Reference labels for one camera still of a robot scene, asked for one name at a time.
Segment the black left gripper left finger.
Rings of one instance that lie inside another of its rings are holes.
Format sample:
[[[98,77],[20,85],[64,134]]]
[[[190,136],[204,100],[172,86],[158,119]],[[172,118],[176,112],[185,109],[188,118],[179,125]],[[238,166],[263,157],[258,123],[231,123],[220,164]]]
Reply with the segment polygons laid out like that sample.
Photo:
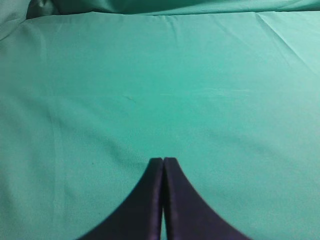
[[[159,240],[162,226],[163,160],[152,158],[127,198],[81,240]]]

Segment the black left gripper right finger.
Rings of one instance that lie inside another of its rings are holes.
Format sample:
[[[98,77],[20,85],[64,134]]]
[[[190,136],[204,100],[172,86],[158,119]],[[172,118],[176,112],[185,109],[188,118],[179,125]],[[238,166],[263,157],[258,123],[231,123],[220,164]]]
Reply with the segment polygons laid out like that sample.
[[[169,240],[245,240],[197,193],[176,158],[163,161],[164,217]]]

